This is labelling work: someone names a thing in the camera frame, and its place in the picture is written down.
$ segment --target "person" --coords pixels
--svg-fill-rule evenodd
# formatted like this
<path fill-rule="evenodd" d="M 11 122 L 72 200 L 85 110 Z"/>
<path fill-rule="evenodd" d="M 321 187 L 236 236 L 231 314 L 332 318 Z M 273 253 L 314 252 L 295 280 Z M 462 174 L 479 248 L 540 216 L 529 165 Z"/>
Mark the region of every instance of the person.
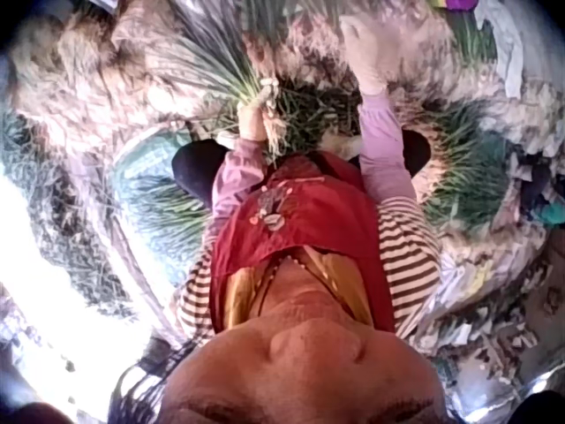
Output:
<path fill-rule="evenodd" d="M 439 283 L 439 247 L 406 166 L 425 161 L 388 99 L 394 46 L 358 17 L 342 29 L 363 95 L 360 170 L 325 153 L 267 167 L 257 105 L 233 151 L 178 153 L 178 183 L 212 209 L 177 305 L 188 342 L 149 390 L 117 389 L 110 424 L 153 422 L 157 405 L 170 424 L 450 422 L 434 368 L 403 341 Z"/>

